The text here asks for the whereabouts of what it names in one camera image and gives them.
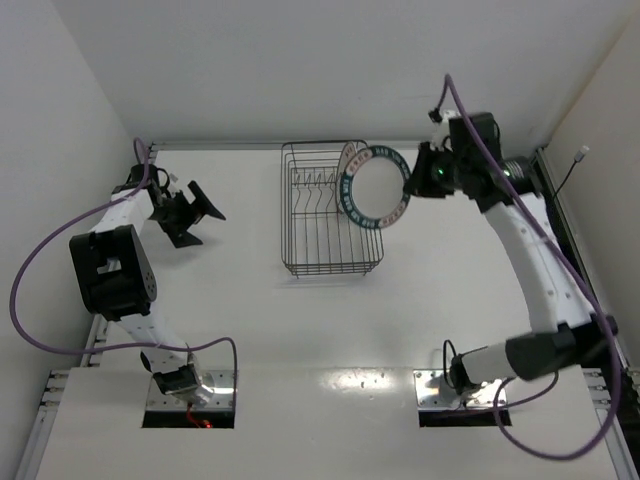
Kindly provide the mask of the teal rimmed lettered plate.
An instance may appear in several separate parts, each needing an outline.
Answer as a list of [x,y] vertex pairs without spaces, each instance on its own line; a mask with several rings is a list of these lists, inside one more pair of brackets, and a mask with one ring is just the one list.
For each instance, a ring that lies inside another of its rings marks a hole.
[[340,212],[367,230],[384,229],[405,213],[410,195],[403,192],[410,177],[404,157],[385,145],[360,150],[336,180]]

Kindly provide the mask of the orange sunburst pattern plate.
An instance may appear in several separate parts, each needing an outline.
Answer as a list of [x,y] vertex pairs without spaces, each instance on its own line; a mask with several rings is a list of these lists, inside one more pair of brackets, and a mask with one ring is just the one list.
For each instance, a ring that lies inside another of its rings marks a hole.
[[348,163],[354,158],[360,150],[363,150],[366,144],[359,141],[346,142],[339,156],[337,166],[337,179],[340,179],[344,174]]

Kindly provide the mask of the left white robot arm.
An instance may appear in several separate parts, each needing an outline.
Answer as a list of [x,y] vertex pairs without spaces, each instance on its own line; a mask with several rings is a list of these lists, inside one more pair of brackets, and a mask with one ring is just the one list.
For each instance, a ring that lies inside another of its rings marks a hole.
[[224,216],[196,181],[180,190],[171,181],[160,182],[160,172],[155,166],[134,166],[127,182],[114,188],[100,221],[71,238],[70,253],[87,310],[131,337],[162,394],[202,407],[214,395],[213,379],[162,314],[156,277],[139,235],[146,222],[154,221],[174,247],[198,246],[202,241],[190,227],[206,216]]

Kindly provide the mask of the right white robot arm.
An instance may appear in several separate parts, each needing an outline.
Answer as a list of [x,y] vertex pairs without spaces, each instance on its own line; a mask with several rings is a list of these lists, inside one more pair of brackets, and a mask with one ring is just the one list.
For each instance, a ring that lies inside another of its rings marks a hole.
[[491,167],[455,110],[433,110],[431,140],[420,144],[406,193],[444,199],[462,192],[474,201],[496,232],[524,294],[529,332],[501,343],[457,353],[447,379],[457,394],[483,382],[531,381],[582,365],[608,348],[592,304],[553,253],[558,242],[547,214],[540,181],[527,158],[501,156],[500,133],[492,114],[471,120],[488,150]]

